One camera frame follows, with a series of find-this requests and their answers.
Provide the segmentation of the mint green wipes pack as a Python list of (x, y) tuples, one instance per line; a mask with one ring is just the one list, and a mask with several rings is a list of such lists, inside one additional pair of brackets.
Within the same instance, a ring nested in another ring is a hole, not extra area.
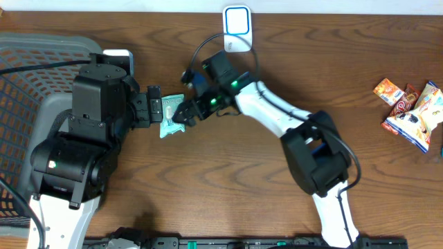
[(169, 95), (161, 98), (163, 107), (163, 120), (160, 124), (160, 138), (172, 135), (178, 131), (185, 132), (184, 124), (172, 120), (177, 107), (184, 101), (184, 94)]

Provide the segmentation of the orange snack packet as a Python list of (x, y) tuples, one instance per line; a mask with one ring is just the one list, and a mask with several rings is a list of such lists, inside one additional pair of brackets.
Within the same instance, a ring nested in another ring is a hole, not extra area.
[(404, 91), (393, 84), (388, 78), (384, 78), (382, 81), (380, 81), (380, 83), (378, 83), (378, 85), (373, 89), (373, 93), (379, 96), (390, 106), (394, 106), (404, 95)]

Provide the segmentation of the orange Top chocolate bar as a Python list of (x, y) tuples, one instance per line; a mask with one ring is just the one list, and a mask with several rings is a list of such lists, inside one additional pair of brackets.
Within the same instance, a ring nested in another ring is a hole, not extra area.
[(421, 92), (418, 91), (412, 84), (407, 84), (404, 94), (397, 101), (388, 117), (390, 118), (392, 116), (410, 111), (415, 106), (420, 95)]

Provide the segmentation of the cream snack chips bag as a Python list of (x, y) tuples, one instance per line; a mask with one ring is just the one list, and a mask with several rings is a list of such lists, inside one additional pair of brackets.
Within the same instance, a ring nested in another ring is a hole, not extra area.
[(442, 90), (429, 81), (413, 109), (386, 118), (381, 126), (403, 136), (425, 154), (431, 143), (432, 130), (441, 122)]

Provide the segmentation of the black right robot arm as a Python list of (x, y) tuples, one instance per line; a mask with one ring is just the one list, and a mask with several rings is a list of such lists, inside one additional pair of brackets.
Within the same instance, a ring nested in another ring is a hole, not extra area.
[(183, 84), (196, 96), (181, 103), (172, 119), (193, 127), (212, 114), (233, 107), (280, 139), (289, 171), (299, 188), (312, 196), (327, 245), (353, 248), (359, 232), (352, 221), (347, 191), (348, 169), (356, 158), (324, 111), (299, 109), (272, 93), (257, 75), (239, 73), (224, 51), (202, 62), (205, 75), (187, 67)]

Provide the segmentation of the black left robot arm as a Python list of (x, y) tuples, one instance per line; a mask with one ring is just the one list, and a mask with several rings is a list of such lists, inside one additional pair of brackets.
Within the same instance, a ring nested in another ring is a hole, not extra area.
[(81, 248), (126, 135), (162, 120), (161, 90), (140, 90), (130, 51), (92, 53), (74, 78), (71, 107), (30, 155), (28, 248)]

